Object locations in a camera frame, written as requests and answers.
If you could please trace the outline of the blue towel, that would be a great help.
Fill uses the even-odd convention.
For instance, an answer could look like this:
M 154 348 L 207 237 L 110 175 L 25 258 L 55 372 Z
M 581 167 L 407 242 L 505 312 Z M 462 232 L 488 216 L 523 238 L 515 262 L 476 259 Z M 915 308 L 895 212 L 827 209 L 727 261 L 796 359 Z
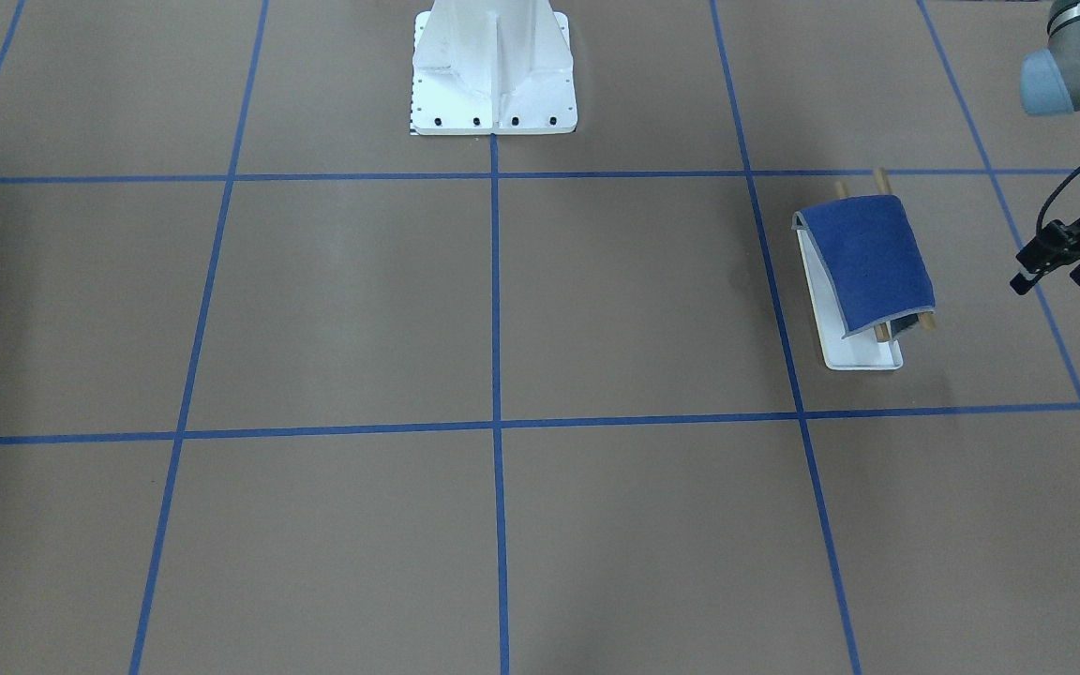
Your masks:
M 841 337 L 885 323 L 895 337 L 921 313 L 936 310 L 933 280 L 897 195 L 837 198 L 798 210 L 791 227 L 815 248 L 843 324 Z

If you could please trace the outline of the white towel rack with wooden bars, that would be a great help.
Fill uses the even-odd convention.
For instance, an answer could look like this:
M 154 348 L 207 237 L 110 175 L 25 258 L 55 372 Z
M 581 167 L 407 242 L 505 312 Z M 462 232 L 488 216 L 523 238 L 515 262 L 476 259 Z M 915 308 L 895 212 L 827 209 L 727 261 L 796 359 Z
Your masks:
M 886 168 L 875 168 L 874 181 L 876 184 L 874 195 L 895 195 Z M 835 192 L 836 200 L 854 197 L 849 193 L 845 181 L 836 183 Z M 935 311 L 921 313 L 917 323 L 914 323 L 908 330 L 897 333 L 895 337 L 889 334 L 892 326 L 888 323 L 875 325 L 874 328 L 861 332 L 854 337 L 841 337 L 843 324 L 834 295 L 826 285 L 826 278 L 815 248 L 805 234 L 797 231 L 794 231 L 794 234 L 797 237 L 799 255 L 802 258 L 807 291 L 813 307 L 816 337 L 824 365 L 835 372 L 891 372 L 902 367 L 904 360 L 899 346 L 901 334 L 919 326 L 927 330 L 934 329 Z

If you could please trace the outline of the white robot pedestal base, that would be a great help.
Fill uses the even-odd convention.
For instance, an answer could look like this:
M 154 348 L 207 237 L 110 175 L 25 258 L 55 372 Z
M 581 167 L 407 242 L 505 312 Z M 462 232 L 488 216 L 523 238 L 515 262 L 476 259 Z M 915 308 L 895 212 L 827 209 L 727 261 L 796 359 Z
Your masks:
M 548 1 L 434 1 L 414 18 L 409 131 L 573 132 L 570 31 L 569 17 Z

